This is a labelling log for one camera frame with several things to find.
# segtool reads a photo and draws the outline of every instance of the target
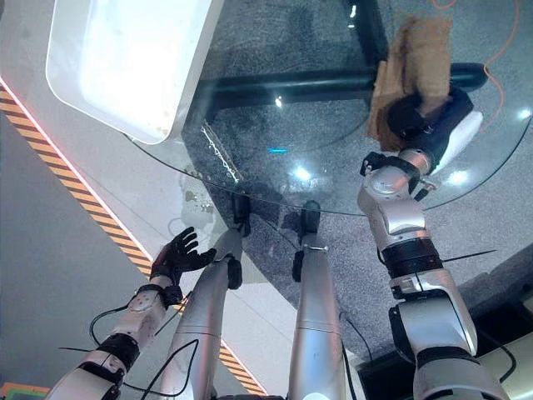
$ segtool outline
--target gray speckled floor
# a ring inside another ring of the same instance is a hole
[[[257,5],[257,12],[266,23],[276,26],[279,35],[273,37],[272,31],[247,19],[255,2],[227,2],[203,77],[345,68],[361,63],[361,59],[346,57],[347,49],[354,52],[360,49],[344,26],[338,29],[344,21],[339,20],[341,14],[334,3],[324,7],[325,2],[292,2],[291,6],[284,2],[262,2]],[[388,0],[379,3],[389,40],[406,13],[436,13],[430,2],[401,0],[394,2],[394,7]],[[491,2],[492,7],[486,7],[486,2],[475,0],[461,2],[457,11],[445,12],[454,19],[454,61],[483,63],[497,53],[513,21],[513,2],[501,4]],[[471,180],[467,183],[470,186],[461,191],[445,185],[440,192],[431,194],[427,207],[455,198],[481,183],[511,153],[524,132],[526,121],[520,120],[517,112],[532,104],[533,87],[523,68],[533,54],[523,44],[533,38],[533,3],[522,2],[521,7],[521,25],[515,42],[506,49],[504,61],[491,66],[507,94],[500,116],[491,129],[482,130],[446,172],[470,168]],[[495,86],[487,83],[471,98],[486,121],[490,121],[500,99]],[[345,134],[363,122],[367,113],[366,104],[357,100],[292,104],[284,105],[283,109],[274,105],[244,107],[219,112],[212,127],[247,184],[255,185],[252,191],[263,198],[290,204],[303,204],[303,200],[312,198],[328,210],[354,212],[360,156],[376,150],[376,144],[362,137],[364,126],[352,135]],[[195,135],[194,129],[183,134],[195,168],[213,174],[215,181],[227,179],[225,172],[213,165],[207,143]],[[302,151],[315,145],[326,146]],[[269,147],[287,148],[290,157],[269,154],[266,151]],[[489,255],[447,264],[474,311],[491,299],[502,299],[502,293],[531,279],[531,265],[526,263],[528,252],[515,257],[512,264],[504,262],[529,245],[533,234],[527,222],[533,220],[533,213],[529,211],[531,199],[526,189],[533,183],[526,173],[531,167],[528,153],[532,149],[530,129],[518,151],[488,182],[427,212],[428,225],[443,258],[498,249]],[[322,180],[315,187],[298,186],[287,171],[299,164],[305,164],[310,171],[320,171]],[[229,194],[209,185],[208,190],[222,215],[229,219]],[[296,306],[299,287],[291,279],[291,266],[298,240],[298,210],[257,200],[252,201],[252,208],[253,231],[246,241],[246,251],[269,281]],[[329,259],[341,309],[369,342],[374,356],[389,352],[393,344],[387,311],[395,301],[388,289],[386,270],[376,259],[366,219],[323,213],[320,233],[331,247]],[[345,321],[342,328],[347,346],[360,357],[368,358],[361,338]]]

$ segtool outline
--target black joint band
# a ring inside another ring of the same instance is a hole
[[[469,352],[460,347],[430,347],[422,350],[416,355],[416,369],[422,368],[427,363],[436,360],[455,358],[479,364]]]
[[[383,250],[383,260],[392,279],[442,268],[439,253],[430,239],[412,239]]]
[[[139,357],[139,347],[136,340],[124,333],[111,335],[98,346],[97,350],[112,354],[122,361],[126,367],[126,372],[130,370],[137,357]]]
[[[387,165],[399,168],[406,173],[409,179],[409,193],[415,190],[418,181],[420,180],[420,171],[410,162],[399,158],[397,156],[386,157],[378,152],[371,152],[363,160],[361,171],[359,172],[363,177],[366,174],[366,168],[370,167],[372,171],[383,168]]]
[[[169,306],[179,304],[180,301],[183,299],[182,289],[178,285],[167,286],[163,289],[159,285],[148,283],[147,285],[143,285],[138,288],[137,294],[149,290],[155,290],[161,295],[165,308],[169,308]]]

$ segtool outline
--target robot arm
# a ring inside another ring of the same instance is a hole
[[[188,228],[167,244],[152,266],[148,285],[138,288],[111,334],[48,393],[50,400],[114,400],[139,355],[152,342],[168,306],[182,300],[181,274],[203,268],[216,251],[192,250],[196,234]]]
[[[113,400],[120,395],[120,385],[139,354],[152,342],[161,324],[167,305],[162,289],[172,285],[166,276],[157,276],[137,291],[127,312],[111,335],[91,351],[70,373],[50,391],[50,400]]]
[[[501,385],[474,358],[474,323],[411,196],[422,176],[449,162],[479,129],[481,117],[471,111],[468,97],[455,96],[439,122],[418,124],[421,132],[408,142],[412,147],[398,157],[366,158],[358,204],[383,255],[392,293],[401,300],[389,318],[396,348],[416,365],[414,399],[503,400],[508,397]],[[401,124],[390,125],[401,132]]]

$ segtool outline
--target robot forearm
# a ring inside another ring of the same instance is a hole
[[[167,305],[162,289],[169,277],[157,276],[141,287],[111,334],[50,391],[50,400],[113,400],[118,398],[124,375],[152,342]]]

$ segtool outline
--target orange cable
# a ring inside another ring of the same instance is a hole
[[[448,8],[453,7],[453,5],[457,2],[457,0],[451,0],[448,4],[445,4],[444,6],[439,5],[436,0],[431,0],[433,3],[433,7],[435,7],[437,10],[447,10]]]
[[[451,8],[457,0],[451,0],[448,4],[445,6],[440,6],[437,4],[436,0],[431,0],[431,3],[433,4],[433,7],[435,7],[438,10],[446,10],[448,8]],[[501,84],[498,82],[498,80],[489,72],[489,65],[491,65],[494,61],[496,61],[498,58],[500,58],[503,53],[506,51],[506,49],[511,45],[512,41],[515,39],[516,30],[518,29],[518,24],[520,21],[520,3],[519,0],[514,0],[515,4],[515,17],[513,21],[513,28],[511,30],[511,34],[507,38],[506,43],[500,48],[500,50],[493,55],[491,58],[489,58],[485,63],[483,64],[483,72],[485,75],[491,80],[491,82],[496,86],[496,89],[498,90],[498,93],[500,94],[500,103],[498,104],[498,108],[496,109],[495,113],[492,115],[491,119],[487,124],[485,124],[483,127],[481,127],[480,132],[484,132],[489,126],[491,126],[495,120],[498,118],[498,115],[500,115],[501,109],[503,108],[504,103],[506,102],[506,91],[501,86]]]

